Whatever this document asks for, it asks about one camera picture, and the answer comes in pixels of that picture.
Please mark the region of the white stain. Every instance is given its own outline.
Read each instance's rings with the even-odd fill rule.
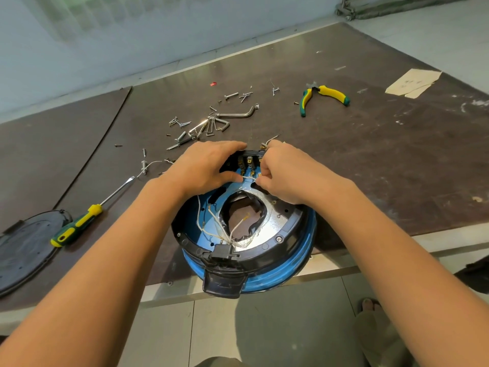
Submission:
[[[480,107],[480,106],[487,107],[487,106],[489,106],[489,100],[486,100],[486,101],[484,101],[484,100],[472,100],[471,104],[473,106],[478,106],[478,107]]]

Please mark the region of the left hand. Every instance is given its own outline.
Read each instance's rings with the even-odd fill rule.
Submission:
[[[183,188],[186,199],[207,193],[228,182],[241,183],[243,178],[234,171],[219,172],[227,158],[246,149],[242,141],[195,142],[161,178],[171,178]]]

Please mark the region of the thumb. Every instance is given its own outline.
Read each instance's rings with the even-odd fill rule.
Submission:
[[[255,183],[267,191],[270,191],[272,188],[272,179],[267,176],[260,175],[258,178],[256,178]]]
[[[243,177],[234,171],[223,171],[219,174],[221,185],[229,182],[242,183]]]

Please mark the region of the screwdriver handle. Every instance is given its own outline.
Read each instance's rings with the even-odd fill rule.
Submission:
[[[82,232],[94,221],[97,215],[102,213],[101,204],[93,204],[85,215],[80,216],[62,227],[51,239],[54,247],[63,247],[76,241]]]
[[[301,117],[305,117],[306,116],[306,104],[307,104],[307,102],[309,102],[309,99],[312,98],[313,90],[312,89],[304,90],[302,95],[303,95],[303,97],[302,97],[301,102],[299,103],[299,110],[301,112]]]
[[[335,98],[339,100],[341,103],[343,103],[345,106],[350,104],[350,98],[338,90],[326,87],[324,85],[319,86],[317,89],[321,95],[326,95],[326,96],[330,96],[331,98]]]

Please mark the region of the blue rim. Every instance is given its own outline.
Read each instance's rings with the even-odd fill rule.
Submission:
[[[307,221],[306,232],[307,234],[302,238],[302,241],[297,243],[296,250],[292,253],[284,263],[272,270],[250,275],[243,286],[242,294],[260,292],[270,290],[277,287],[292,277],[308,260],[310,251],[313,247],[313,240],[316,231],[316,213],[313,209],[309,208],[309,217]],[[204,267],[199,265],[183,250],[183,255],[187,260],[188,265],[194,271],[194,273],[200,278],[204,279]]]

